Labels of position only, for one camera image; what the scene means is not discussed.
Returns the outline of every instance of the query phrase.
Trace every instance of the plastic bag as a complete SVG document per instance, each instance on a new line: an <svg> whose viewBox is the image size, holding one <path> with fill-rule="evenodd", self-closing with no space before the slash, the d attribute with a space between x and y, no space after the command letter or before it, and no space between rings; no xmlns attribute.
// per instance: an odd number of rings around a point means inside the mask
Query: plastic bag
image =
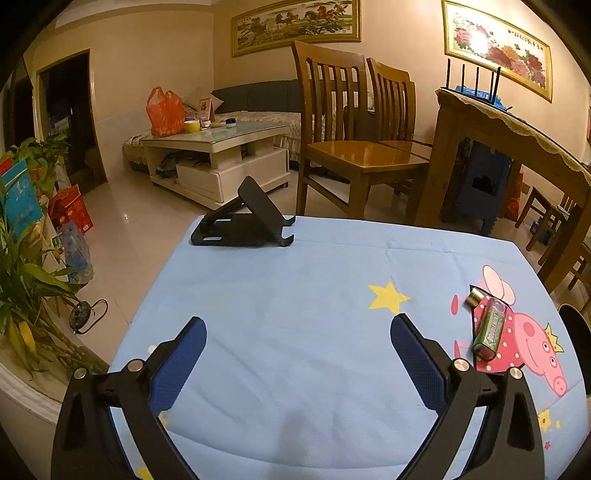
<svg viewBox="0 0 591 480"><path fill-rule="evenodd" d="M58 237L64 247L66 265L78 268L78 272L68 274L70 283L88 283L95 276L95 271L90 263L90 249L84 237L73 221L61 225L57 229Z"/></svg>
<svg viewBox="0 0 591 480"><path fill-rule="evenodd" d="M523 187L523 174L520 173L517 178L517 184L514 187L513 193L511 194L511 201L507 205L507 211L505 212L505 218L509 220L517 221L519 218L519 200L521 198L521 188Z"/></svg>
<svg viewBox="0 0 591 480"><path fill-rule="evenodd" d="M168 137L184 130L183 122L187 115L183 101L170 90L164 93L160 87L153 89L146 104L146 112L155 137Z"/></svg>

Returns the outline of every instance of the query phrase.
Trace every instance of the pink cartoon pig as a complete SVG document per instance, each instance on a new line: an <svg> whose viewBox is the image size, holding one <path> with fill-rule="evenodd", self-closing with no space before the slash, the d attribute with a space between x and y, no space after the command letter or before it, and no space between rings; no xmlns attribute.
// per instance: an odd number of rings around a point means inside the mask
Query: pink cartoon pig
<svg viewBox="0 0 591 480"><path fill-rule="evenodd" d="M492 267L485 265L482 269L484 285L495 297L508 305L515 303L515 294L511 287L499 278ZM474 309L475 329L478 330L482 314L491 300L486 296ZM559 397L567 391L566 380L560 368L556 353L564 352L557 343L558 338L552 334L550 324L543 329L533 318L525 313L513 312L509 308L505 316L501 342L496 358L486 362L476 360L476 369L483 372L505 372L510 367L522 368L524 365L540 377L545 377L548 385ZM454 354L461 357L460 347L469 345L454 344Z"/></svg>

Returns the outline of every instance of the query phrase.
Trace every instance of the ceiling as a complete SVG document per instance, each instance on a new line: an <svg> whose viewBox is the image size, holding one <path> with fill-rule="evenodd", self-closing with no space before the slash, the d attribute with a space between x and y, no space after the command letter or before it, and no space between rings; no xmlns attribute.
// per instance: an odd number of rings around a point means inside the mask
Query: ceiling
<svg viewBox="0 0 591 480"><path fill-rule="evenodd" d="M58 15L56 28L91 15L101 14L113 10L143 5L179 4L179 5L214 5L222 0L73 0L68 7Z"/></svg>

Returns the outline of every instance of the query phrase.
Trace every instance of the battery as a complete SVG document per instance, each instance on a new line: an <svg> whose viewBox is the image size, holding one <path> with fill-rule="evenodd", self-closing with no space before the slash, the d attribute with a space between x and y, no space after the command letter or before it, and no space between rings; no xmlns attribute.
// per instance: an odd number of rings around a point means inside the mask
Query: battery
<svg viewBox="0 0 591 480"><path fill-rule="evenodd" d="M472 346L478 358L484 361L494 359L501 342L506 311L507 306L499 299L489 301Z"/></svg>

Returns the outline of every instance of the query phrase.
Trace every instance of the yellow cup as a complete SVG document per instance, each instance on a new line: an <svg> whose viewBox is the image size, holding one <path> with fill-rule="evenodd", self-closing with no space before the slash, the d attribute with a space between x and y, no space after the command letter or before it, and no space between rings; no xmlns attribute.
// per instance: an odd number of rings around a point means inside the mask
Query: yellow cup
<svg viewBox="0 0 591 480"><path fill-rule="evenodd" d="M195 132L199 132L201 130L201 124L199 123L199 120L189 120L184 124L185 130L190 134L194 134Z"/></svg>

